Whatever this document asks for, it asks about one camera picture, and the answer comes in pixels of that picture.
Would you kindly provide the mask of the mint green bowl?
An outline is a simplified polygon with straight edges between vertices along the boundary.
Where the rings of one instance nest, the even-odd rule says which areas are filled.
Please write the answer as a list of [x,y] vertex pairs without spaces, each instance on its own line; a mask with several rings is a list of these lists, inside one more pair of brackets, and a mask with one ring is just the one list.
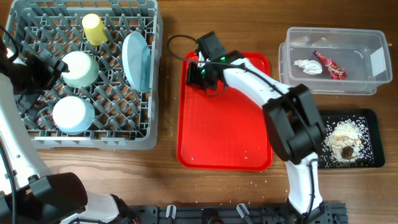
[[63,81],[68,86],[87,87],[99,76],[100,68],[97,61],[85,52],[70,52],[62,58],[62,61],[68,65],[68,72],[62,73]]

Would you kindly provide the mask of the light blue small bowl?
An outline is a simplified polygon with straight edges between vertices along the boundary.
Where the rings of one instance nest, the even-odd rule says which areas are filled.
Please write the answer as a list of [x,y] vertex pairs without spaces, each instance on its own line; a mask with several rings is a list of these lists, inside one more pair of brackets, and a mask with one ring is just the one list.
[[67,96],[55,104],[52,117],[62,132],[72,135],[80,134],[93,124],[95,109],[86,100],[76,96]]

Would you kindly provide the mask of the yellow plastic cup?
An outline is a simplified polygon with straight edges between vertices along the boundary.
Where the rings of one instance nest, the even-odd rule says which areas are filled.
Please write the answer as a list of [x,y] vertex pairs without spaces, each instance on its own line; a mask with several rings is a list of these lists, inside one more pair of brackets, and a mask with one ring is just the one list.
[[87,14],[82,19],[83,29],[87,41],[94,46],[99,46],[103,42],[107,42],[108,38],[104,31],[104,23],[96,14]]

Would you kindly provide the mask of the light blue dinner plate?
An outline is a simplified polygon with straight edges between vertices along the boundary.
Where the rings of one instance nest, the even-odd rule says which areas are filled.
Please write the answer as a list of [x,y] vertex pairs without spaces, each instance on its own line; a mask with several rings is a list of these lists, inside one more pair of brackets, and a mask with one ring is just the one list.
[[133,89],[149,91],[150,49],[140,32],[134,31],[126,36],[122,46],[122,63],[125,77]]

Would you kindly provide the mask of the white napkin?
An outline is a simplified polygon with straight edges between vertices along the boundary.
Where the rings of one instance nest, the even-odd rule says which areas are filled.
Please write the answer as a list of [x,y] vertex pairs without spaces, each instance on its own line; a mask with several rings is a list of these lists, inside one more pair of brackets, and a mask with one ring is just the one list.
[[294,65],[302,68],[303,72],[309,75],[318,75],[323,71],[322,65],[315,60],[296,60]]

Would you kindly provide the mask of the red snack wrapper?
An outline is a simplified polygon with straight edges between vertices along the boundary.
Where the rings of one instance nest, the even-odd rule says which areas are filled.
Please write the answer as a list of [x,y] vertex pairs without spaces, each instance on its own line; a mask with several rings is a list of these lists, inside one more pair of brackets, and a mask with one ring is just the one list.
[[330,74],[332,80],[344,80],[347,77],[346,72],[341,69],[333,59],[322,55],[317,50],[314,50],[313,54],[321,61],[323,66]]

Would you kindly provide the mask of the food scraps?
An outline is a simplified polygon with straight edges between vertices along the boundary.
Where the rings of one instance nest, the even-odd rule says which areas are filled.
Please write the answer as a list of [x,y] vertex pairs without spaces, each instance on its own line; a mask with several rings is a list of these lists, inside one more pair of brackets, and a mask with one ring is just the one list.
[[326,138],[319,167],[366,167],[374,164],[368,122],[364,116],[326,116]]

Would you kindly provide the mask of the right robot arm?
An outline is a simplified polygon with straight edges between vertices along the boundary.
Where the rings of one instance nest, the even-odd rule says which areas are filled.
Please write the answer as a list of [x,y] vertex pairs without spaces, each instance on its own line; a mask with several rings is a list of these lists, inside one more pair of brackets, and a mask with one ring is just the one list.
[[214,90],[222,82],[262,109],[267,140],[286,164],[288,202],[298,214],[310,215],[323,201],[317,164],[326,130],[308,87],[278,82],[236,50],[214,60],[199,55],[187,62],[187,85]]

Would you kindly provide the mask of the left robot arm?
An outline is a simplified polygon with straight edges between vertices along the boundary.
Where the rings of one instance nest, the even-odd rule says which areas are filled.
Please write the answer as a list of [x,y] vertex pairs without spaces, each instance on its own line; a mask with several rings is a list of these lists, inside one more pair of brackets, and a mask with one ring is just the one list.
[[53,174],[34,148],[20,111],[33,111],[68,65],[48,51],[16,63],[1,44],[1,223],[139,223],[119,197],[87,192],[72,172]]

